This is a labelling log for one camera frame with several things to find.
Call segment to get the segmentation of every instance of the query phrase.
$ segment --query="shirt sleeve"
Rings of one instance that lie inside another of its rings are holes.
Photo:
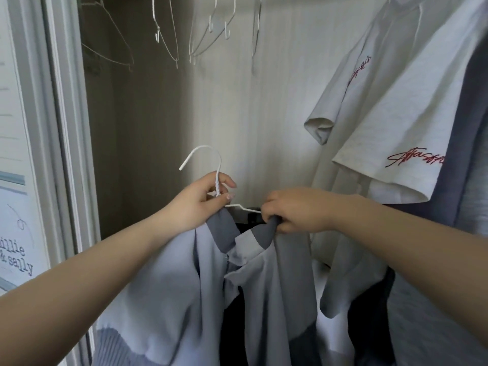
[[[367,29],[363,37],[351,51],[344,56],[317,105],[315,105],[314,110],[305,122],[305,129],[320,145],[324,145],[327,142],[332,128],[336,123],[345,92],[349,86],[349,81],[356,68],[357,60],[363,50],[364,41],[370,28]]]
[[[359,183],[370,181],[369,198],[383,204],[430,200],[481,25],[467,20],[464,28],[438,31],[333,158]]]

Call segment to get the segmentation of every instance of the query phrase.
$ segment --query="hand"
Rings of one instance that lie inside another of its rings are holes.
[[[336,229],[336,216],[347,195],[298,187],[273,191],[261,207],[265,221],[272,215],[283,218],[278,232],[320,232]]]
[[[234,194],[230,194],[225,185],[232,188],[237,185],[224,173],[219,173],[219,182],[220,196],[208,195],[209,192],[215,191],[215,172],[211,172],[188,185],[166,207],[151,216],[159,240],[169,240],[202,225],[211,215],[228,204],[234,198]]]

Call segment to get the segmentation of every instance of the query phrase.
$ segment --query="red embroidered text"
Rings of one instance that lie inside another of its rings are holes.
[[[359,66],[359,68],[357,68],[357,69],[354,71],[354,73],[353,73],[353,74],[352,74],[352,76],[351,76],[351,79],[349,80],[349,83],[347,84],[347,86],[348,86],[348,87],[349,87],[349,85],[351,84],[352,80],[353,80],[353,79],[355,79],[355,78],[358,76],[358,73],[359,73],[359,72],[361,72],[361,71],[364,69],[364,67],[366,67],[366,64],[368,64],[370,60],[371,60],[371,57],[368,55],[368,57],[366,58],[366,60],[365,60],[365,61],[363,61],[363,62],[361,63],[361,65]]]
[[[394,164],[400,165],[411,158],[420,158],[427,164],[444,163],[445,156],[427,153],[424,152],[424,150],[427,150],[427,148],[413,148],[406,153],[393,154],[387,158],[388,160],[392,160],[393,162],[387,165],[385,168],[388,168],[389,166]]]

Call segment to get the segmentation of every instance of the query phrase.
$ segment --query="closet wall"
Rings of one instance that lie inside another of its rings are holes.
[[[360,38],[385,0],[263,0],[257,55],[251,59],[254,0],[237,0],[231,37],[221,37],[188,62],[193,0],[172,0],[180,63],[156,43],[151,0],[124,0],[110,11],[132,48],[135,66],[101,61],[87,73],[90,126],[102,235],[165,205],[185,185],[216,169],[237,184],[237,201],[260,205],[272,189],[310,185],[320,146],[303,128],[340,59]],[[156,0],[162,34],[175,54],[168,0]],[[197,36],[213,0],[198,14]],[[83,7],[93,21],[97,51],[129,61],[106,15]],[[228,18],[232,0],[219,0]]]

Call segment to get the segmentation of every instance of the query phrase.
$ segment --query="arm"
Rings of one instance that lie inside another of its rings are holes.
[[[359,195],[297,188],[270,194],[281,232],[337,230],[383,259],[488,346],[488,240]]]
[[[229,176],[220,181],[235,187]],[[4,365],[58,364],[150,256],[227,204],[215,173],[186,187],[158,213],[99,242],[0,297],[0,360]]]

